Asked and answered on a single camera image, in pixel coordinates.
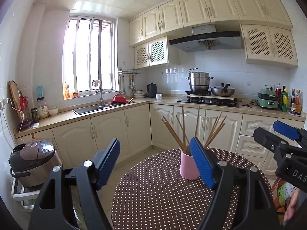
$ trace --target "jar label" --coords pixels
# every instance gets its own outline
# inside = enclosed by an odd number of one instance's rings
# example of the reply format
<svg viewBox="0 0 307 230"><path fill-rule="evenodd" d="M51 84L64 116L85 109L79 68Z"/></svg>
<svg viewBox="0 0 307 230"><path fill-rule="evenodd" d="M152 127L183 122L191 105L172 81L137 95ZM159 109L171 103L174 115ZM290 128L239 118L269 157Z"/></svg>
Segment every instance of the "jar label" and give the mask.
<svg viewBox="0 0 307 230"><path fill-rule="evenodd" d="M40 108L37 108L37 113L39 116L48 114L48 106L42 106Z"/></svg>

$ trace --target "window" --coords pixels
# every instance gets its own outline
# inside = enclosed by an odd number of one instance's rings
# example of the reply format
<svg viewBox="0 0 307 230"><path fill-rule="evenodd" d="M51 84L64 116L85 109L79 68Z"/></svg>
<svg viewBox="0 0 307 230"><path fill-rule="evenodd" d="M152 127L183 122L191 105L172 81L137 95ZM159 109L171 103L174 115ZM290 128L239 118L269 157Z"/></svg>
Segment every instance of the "window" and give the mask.
<svg viewBox="0 0 307 230"><path fill-rule="evenodd" d="M93 80L104 92L113 91L113 22L70 16L64 42L64 78L69 92L90 94Z"/></svg>

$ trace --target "metal screw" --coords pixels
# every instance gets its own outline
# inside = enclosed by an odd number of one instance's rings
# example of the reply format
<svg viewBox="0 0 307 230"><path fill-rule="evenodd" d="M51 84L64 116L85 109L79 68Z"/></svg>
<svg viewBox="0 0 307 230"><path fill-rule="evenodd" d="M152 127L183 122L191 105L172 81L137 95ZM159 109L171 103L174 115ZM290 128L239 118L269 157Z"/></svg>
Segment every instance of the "metal screw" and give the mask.
<svg viewBox="0 0 307 230"><path fill-rule="evenodd" d="M250 170L251 170L251 172L254 172L254 173L256 173L258 171L256 166L250 167Z"/></svg>
<svg viewBox="0 0 307 230"><path fill-rule="evenodd" d="M93 164L93 162L91 161L91 160L86 160L84 163L83 163L83 165L85 166L85 167L89 167L89 166L91 166Z"/></svg>
<svg viewBox="0 0 307 230"><path fill-rule="evenodd" d="M61 169L59 165L56 165L52 168L53 172L58 172Z"/></svg>
<svg viewBox="0 0 307 230"><path fill-rule="evenodd" d="M225 162L224 160L220 160L220 161L218 162L218 165L220 165L220 166L222 166L222 167L225 167L225 166L227 166L227 162Z"/></svg>

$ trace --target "faucet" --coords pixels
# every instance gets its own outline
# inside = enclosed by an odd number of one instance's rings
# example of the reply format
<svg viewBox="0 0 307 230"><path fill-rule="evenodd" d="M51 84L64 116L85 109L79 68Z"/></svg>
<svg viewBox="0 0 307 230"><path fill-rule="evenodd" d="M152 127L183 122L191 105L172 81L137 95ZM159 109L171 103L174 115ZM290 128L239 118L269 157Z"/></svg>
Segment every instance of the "faucet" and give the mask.
<svg viewBox="0 0 307 230"><path fill-rule="evenodd" d="M104 100L103 100L103 95L102 95L102 92L103 92L103 89L102 89L102 84L101 84L101 81L100 80L96 80L96 81L98 81L98 84L99 84L99 91L100 91L100 106L99 107L103 107L104 106Z"/></svg>

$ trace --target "rice cooker lid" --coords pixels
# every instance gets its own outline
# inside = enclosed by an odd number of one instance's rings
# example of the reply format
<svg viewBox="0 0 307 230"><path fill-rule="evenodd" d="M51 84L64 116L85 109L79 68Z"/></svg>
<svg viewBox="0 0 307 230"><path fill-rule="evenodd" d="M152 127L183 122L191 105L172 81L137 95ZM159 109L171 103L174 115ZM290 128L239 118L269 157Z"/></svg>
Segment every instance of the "rice cooker lid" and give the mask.
<svg viewBox="0 0 307 230"><path fill-rule="evenodd" d="M48 162L55 154L54 145L44 140L33 140L16 146L9 163L14 172L23 172Z"/></svg>

